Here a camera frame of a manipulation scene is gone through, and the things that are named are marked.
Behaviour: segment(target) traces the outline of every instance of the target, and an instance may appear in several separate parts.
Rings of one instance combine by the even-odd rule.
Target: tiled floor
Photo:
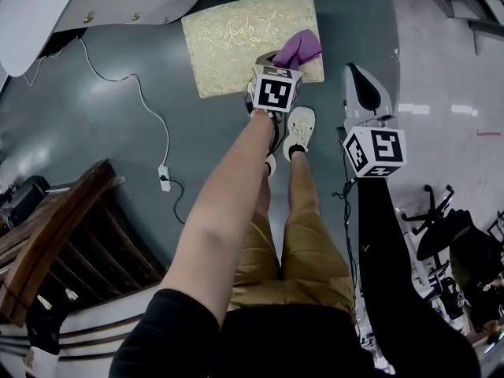
[[[504,42],[478,37],[463,20],[448,19],[431,0],[394,0],[399,34],[399,125],[408,165],[390,178],[395,204],[409,215],[428,208],[450,184],[452,206],[486,229],[504,209]]]

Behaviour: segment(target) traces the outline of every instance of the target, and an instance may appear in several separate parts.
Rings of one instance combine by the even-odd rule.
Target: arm
[[[480,376],[469,341],[413,287],[410,256],[387,181],[359,179],[358,189],[362,292],[385,358],[399,375]]]
[[[199,193],[160,285],[203,304],[221,326],[258,199],[273,123],[257,111]]]

